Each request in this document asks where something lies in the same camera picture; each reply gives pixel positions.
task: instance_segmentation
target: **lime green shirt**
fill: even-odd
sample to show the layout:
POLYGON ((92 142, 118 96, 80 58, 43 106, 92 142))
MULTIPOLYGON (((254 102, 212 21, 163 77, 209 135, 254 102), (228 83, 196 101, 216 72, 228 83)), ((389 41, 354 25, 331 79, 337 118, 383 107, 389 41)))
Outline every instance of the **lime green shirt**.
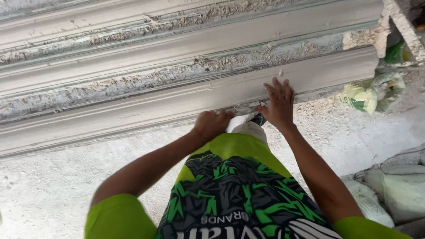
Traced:
POLYGON ((120 194, 90 209, 85 238, 410 237, 360 217, 331 225, 267 145, 227 133, 189 156, 158 227, 135 196, 120 194))

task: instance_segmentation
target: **person's right hand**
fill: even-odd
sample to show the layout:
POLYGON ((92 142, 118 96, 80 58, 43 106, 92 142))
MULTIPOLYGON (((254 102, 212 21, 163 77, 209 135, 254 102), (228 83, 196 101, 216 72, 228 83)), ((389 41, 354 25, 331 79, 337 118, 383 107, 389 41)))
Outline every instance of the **person's right hand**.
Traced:
POLYGON ((273 86, 264 83, 270 96, 270 106, 255 106, 254 109, 261 114, 280 132, 296 127, 292 116, 294 111, 294 91, 289 86, 289 80, 284 80, 283 85, 276 77, 272 79, 273 86))
POLYGON ((200 140, 207 143, 224 133, 232 118, 233 111, 220 110, 218 114, 214 111, 204 111, 199 114, 192 132, 195 133, 200 140))

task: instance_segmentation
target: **cement bag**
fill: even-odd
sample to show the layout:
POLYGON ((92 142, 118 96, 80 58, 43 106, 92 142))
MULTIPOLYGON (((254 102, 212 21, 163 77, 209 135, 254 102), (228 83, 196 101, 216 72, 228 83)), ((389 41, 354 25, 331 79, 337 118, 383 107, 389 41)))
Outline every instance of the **cement bag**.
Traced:
POLYGON ((380 223, 389 228, 394 227, 390 215, 379 205, 375 193, 368 186, 355 180, 344 180, 344 184, 356 200, 357 205, 363 215, 374 222, 380 223))
POLYGON ((370 170, 365 173, 365 182, 377 193, 380 201, 384 201, 384 173, 381 170, 370 170))
POLYGON ((405 88, 400 73, 390 72, 345 85, 344 92, 336 98, 356 110, 372 114, 375 110, 387 111, 405 88))
POLYGON ((425 167, 400 165, 381 170, 384 200, 394 222, 425 217, 425 167))

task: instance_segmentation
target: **dusty floor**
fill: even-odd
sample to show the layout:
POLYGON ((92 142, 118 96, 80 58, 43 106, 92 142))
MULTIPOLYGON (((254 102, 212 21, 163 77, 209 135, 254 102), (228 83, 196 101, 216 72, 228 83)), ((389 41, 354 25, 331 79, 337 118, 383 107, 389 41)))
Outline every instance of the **dusty floor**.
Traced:
MULTIPOLYGON (((405 76, 403 101, 372 116, 333 99, 295 106, 295 123, 339 175, 355 173, 425 142, 425 72, 405 76)), ((187 133, 191 125, 152 129, 129 137, 3 161, 0 238, 82 238, 97 186, 133 159, 187 133)), ((305 185, 284 138, 267 123, 270 149, 305 185)), ((140 197, 157 224, 183 161, 140 197)))

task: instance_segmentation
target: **plaster scrap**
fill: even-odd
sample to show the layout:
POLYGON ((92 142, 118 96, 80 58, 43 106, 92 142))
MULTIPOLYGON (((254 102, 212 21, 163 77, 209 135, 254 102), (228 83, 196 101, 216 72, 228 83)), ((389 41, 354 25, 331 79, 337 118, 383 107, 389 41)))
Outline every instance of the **plaster scrap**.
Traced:
POLYGON ((83 103, 119 99, 140 92, 148 92, 154 87, 166 86, 170 83, 215 79, 229 74, 240 74, 337 53, 342 51, 342 37, 342 34, 338 34, 292 44, 268 43, 259 47, 229 52, 226 55, 201 56, 194 59, 192 63, 171 65, 145 74, 141 72, 106 79, 93 79, 58 89, 7 98, 0 100, 0 105, 4 106, 0 108, 0 120, 18 120, 38 112, 66 110, 83 103))
POLYGON ((183 31, 182 28, 185 27, 198 26, 207 22, 216 22, 239 14, 262 11, 266 7, 291 2, 296 2, 296 0, 232 1, 162 16, 142 15, 142 21, 123 24, 121 28, 92 29, 83 31, 79 34, 50 39, 36 45, 28 44, 20 48, 7 49, 0 54, 0 65, 33 60, 40 57, 62 54, 69 51, 89 48, 91 46, 99 46, 106 43, 135 39, 158 33, 171 31, 171 34, 174 34, 173 30, 176 29, 183 31))

